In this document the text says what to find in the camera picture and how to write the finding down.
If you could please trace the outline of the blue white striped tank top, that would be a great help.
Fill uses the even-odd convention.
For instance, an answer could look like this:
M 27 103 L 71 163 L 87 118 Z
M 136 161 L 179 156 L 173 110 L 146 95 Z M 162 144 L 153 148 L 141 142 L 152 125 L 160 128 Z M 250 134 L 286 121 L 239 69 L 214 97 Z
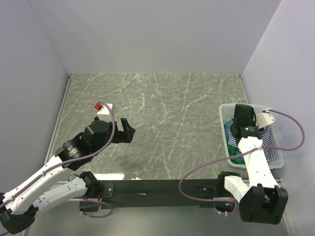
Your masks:
M 233 120 L 230 120 L 224 125 L 224 132 L 225 132 L 225 137 L 226 137 L 226 142 L 227 142 L 227 149 L 228 149 L 228 153 L 230 156 L 240 154 L 240 150 L 238 149 L 238 146 L 236 144 L 236 140 L 233 137 L 231 130 L 230 130 L 232 124 L 233 124 Z M 260 134 L 262 137 L 263 145 L 264 146 L 270 145 L 271 134 L 272 134 L 270 126 L 265 126 L 262 129 L 260 129 Z

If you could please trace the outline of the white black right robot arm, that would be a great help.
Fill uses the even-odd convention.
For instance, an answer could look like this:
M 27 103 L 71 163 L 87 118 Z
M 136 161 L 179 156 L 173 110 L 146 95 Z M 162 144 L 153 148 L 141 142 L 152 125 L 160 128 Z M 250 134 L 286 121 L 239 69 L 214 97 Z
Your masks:
M 244 222 L 279 224 L 288 201 L 288 193 L 274 179 L 263 151 L 260 129 L 275 122 L 274 117 L 259 105 L 222 104 L 219 107 L 221 125 L 232 118 L 232 132 L 244 158 L 249 183 L 239 176 L 225 176 L 216 184 L 221 196 L 233 195 L 239 203 Z

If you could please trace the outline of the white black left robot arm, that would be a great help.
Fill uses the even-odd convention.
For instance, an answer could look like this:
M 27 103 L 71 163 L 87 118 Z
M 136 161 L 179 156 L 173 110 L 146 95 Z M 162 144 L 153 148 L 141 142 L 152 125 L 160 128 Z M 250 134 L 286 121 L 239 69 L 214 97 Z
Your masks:
M 35 174 L 12 190 L 0 195 L 0 222 L 8 233 L 14 235 L 27 229 L 35 217 L 71 198 L 94 197 L 98 182 L 92 174 L 77 177 L 69 184 L 54 190 L 50 187 L 60 178 L 73 174 L 91 162 L 111 143 L 130 143 L 135 134 L 126 118 L 121 119 L 123 130 L 117 123 L 95 117 L 83 132 L 66 141 Z

